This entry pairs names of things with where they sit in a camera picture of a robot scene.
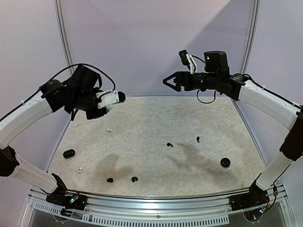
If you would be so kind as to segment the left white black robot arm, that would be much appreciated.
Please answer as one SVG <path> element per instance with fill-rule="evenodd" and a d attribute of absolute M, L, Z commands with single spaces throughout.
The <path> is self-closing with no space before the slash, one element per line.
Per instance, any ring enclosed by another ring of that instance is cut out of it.
<path fill-rule="evenodd" d="M 9 144 L 31 125 L 60 109 L 72 119 L 78 111 L 84 111 L 87 119 L 92 120 L 106 115 L 114 104 L 125 100 L 124 93 L 115 88 L 101 89 L 101 70 L 84 63 L 75 66 L 71 77 L 61 82 L 53 76 L 0 120 L 0 175 L 38 187 L 60 205 L 71 200 L 62 179 L 27 162 Z"/>

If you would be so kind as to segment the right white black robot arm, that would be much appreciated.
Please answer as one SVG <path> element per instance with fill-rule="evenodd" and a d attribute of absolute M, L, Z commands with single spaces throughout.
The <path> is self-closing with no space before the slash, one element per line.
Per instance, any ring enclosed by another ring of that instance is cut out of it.
<path fill-rule="evenodd" d="M 198 72 L 194 56 L 186 50 L 179 52 L 181 62 L 188 71 L 177 71 L 163 80 L 163 84 L 180 92 L 214 90 L 229 98 L 249 104 L 271 116 L 289 133 L 279 153 L 251 185 L 245 195 L 248 206 L 263 199 L 266 190 L 303 155 L 303 108 L 262 87 L 247 74 L 230 74 L 227 55 L 223 51 L 204 53 L 204 72 Z"/>

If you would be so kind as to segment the black oval charging case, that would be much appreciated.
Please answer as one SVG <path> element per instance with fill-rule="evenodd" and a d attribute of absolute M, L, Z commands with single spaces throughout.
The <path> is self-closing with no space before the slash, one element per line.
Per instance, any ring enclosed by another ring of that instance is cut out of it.
<path fill-rule="evenodd" d="M 74 155 L 75 155 L 75 150 L 73 150 L 73 149 L 69 149 L 69 150 L 63 152 L 63 157 L 65 159 L 69 159 L 69 158 L 73 157 Z"/>

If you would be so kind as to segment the black round charging case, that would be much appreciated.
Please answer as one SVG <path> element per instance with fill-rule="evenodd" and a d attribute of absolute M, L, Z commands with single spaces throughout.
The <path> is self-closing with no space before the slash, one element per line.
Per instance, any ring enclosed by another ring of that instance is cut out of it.
<path fill-rule="evenodd" d="M 223 168 L 229 168 L 231 165 L 231 161 L 228 158 L 224 157 L 221 159 L 220 164 Z"/>

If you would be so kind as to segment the black ear-hook earbud right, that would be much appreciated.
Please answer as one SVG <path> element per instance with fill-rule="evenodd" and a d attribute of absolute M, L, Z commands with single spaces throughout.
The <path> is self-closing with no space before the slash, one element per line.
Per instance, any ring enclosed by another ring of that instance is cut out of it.
<path fill-rule="evenodd" d="M 132 182 L 137 182 L 138 181 L 138 178 L 136 176 L 132 177 L 131 178 Z"/>

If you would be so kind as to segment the right aluminium corner post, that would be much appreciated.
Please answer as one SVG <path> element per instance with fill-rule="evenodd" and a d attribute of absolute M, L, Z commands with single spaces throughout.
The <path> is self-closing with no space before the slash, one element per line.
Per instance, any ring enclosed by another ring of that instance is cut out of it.
<path fill-rule="evenodd" d="M 260 8 L 260 0 L 254 0 L 252 12 L 251 12 L 251 18 L 250 18 L 249 32 L 248 32 L 246 46 L 245 46 L 245 52 L 244 52 L 244 57 L 243 57 L 242 65 L 241 65 L 241 73 L 246 72 L 247 66 L 249 64 L 250 54 L 252 51 L 254 36 L 256 33 L 256 27 L 257 27 L 257 22 L 258 22 L 259 8 Z"/>

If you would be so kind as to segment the aluminium corner post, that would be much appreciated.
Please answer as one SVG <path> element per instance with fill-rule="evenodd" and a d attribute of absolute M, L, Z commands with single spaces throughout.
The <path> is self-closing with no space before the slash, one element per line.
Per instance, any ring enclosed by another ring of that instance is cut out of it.
<path fill-rule="evenodd" d="M 56 13 L 56 18 L 57 18 L 57 24 L 58 24 L 58 28 L 59 28 L 59 35 L 61 38 L 63 53 L 65 56 L 67 65 L 70 66 L 70 65 L 72 65 L 72 57 L 71 57 L 71 51 L 70 51 L 68 38 L 67 38 L 67 34 L 66 34 L 65 23 L 64 23 L 62 1 L 54 0 L 54 7 L 55 7 L 55 13 Z"/>
<path fill-rule="evenodd" d="M 248 32 L 246 46 L 245 46 L 245 52 L 244 52 L 244 57 L 243 57 L 242 65 L 241 65 L 241 73 L 246 72 L 247 66 L 249 64 L 250 54 L 252 51 L 254 36 L 256 33 L 256 27 L 257 27 L 257 22 L 258 22 L 259 8 L 260 8 L 260 0 L 254 0 L 252 12 L 251 12 L 251 18 L 250 18 L 249 32 Z"/>

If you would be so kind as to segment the left aluminium corner post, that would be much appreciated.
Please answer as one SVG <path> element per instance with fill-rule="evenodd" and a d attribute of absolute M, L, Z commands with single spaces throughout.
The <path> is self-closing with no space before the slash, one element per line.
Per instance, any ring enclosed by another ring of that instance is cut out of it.
<path fill-rule="evenodd" d="M 70 51 L 68 38 L 67 38 L 67 34 L 66 34 L 65 23 L 64 23 L 62 1 L 54 0 L 54 7 L 55 7 L 55 13 L 56 13 L 56 18 L 57 18 L 57 24 L 58 24 L 58 28 L 59 28 L 59 35 L 61 38 L 63 53 L 65 56 L 67 65 L 70 66 L 70 65 L 72 65 L 72 57 L 71 57 L 71 51 Z"/>

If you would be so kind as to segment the aluminium front rail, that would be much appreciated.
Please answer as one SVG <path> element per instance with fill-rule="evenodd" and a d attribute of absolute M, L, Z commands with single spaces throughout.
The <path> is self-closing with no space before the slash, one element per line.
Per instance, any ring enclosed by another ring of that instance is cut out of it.
<path fill-rule="evenodd" d="M 278 194 L 268 190 L 268 212 L 261 206 L 232 210 L 229 198 L 246 189 L 207 196 L 133 197 L 87 194 L 84 210 L 60 214 L 60 206 L 46 202 L 38 189 L 30 190 L 24 227 L 294 227 L 295 222 L 283 185 Z"/>

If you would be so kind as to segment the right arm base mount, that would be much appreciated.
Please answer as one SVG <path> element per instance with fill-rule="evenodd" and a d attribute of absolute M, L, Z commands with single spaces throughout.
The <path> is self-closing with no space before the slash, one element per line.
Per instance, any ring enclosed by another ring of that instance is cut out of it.
<path fill-rule="evenodd" d="M 229 205 L 232 211 L 244 210 L 260 206 L 269 201 L 267 190 L 262 190 L 256 185 L 251 185 L 249 191 L 229 197 Z"/>

